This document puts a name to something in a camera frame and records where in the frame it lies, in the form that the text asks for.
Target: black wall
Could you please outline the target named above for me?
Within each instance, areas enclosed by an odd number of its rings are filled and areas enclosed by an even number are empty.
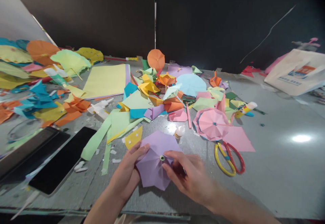
[[[318,37],[325,46],[323,4],[322,0],[157,0],[157,49],[165,54],[166,62],[202,69],[220,67],[240,73],[251,61],[266,68],[296,48],[292,41]]]
[[[154,0],[21,1],[60,47],[91,47],[116,57],[147,56],[154,49]]]

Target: light blue paper umbrella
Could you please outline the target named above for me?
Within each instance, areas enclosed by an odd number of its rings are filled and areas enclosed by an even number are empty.
[[[186,95],[197,96],[198,92],[207,91],[207,84],[195,74],[182,74],[177,78],[176,85],[181,84],[180,91]]]

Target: glue bottle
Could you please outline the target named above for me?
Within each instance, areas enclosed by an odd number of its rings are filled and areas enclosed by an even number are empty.
[[[53,68],[45,68],[44,72],[49,75],[58,85],[68,85],[68,83]]]
[[[175,131],[175,138],[176,140],[180,140],[181,136],[183,136],[185,133],[185,127],[184,126],[179,126],[178,128],[176,128],[176,131]]]
[[[73,83],[73,79],[64,71],[63,69],[59,69],[56,64],[54,64],[56,68],[56,72],[67,82],[67,83]]]
[[[239,109],[235,113],[235,118],[240,118],[242,115],[245,115],[249,111],[253,110],[255,107],[257,107],[257,104],[255,102],[249,102],[247,105],[245,105],[243,108]]]

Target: smartphone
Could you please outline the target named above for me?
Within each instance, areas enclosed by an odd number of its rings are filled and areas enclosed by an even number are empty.
[[[96,130],[83,127],[63,148],[39,171],[29,186],[51,196],[63,184],[74,166],[79,162],[83,148]]]

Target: tote bag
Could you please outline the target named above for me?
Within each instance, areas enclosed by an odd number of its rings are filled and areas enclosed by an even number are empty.
[[[297,96],[325,85],[325,54],[293,49],[264,82]]]

